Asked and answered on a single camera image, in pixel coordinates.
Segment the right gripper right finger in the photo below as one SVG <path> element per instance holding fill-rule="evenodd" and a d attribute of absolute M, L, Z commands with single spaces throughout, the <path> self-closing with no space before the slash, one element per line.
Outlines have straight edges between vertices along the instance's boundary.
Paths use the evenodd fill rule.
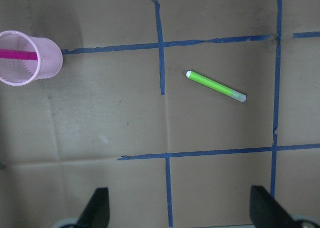
<path fill-rule="evenodd" d="M 249 215 L 255 227 L 299 227 L 283 207 L 263 187 L 252 185 L 250 190 Z"/>

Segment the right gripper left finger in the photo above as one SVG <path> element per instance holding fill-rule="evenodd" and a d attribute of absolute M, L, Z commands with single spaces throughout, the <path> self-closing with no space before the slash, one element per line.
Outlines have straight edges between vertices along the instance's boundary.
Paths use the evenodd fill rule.
<path fill-rule="evenodd" d="M 108 227 L 110 222 L 110 201 L 107 187 L 97 188 L 85 206 L 77 226 Z"/>

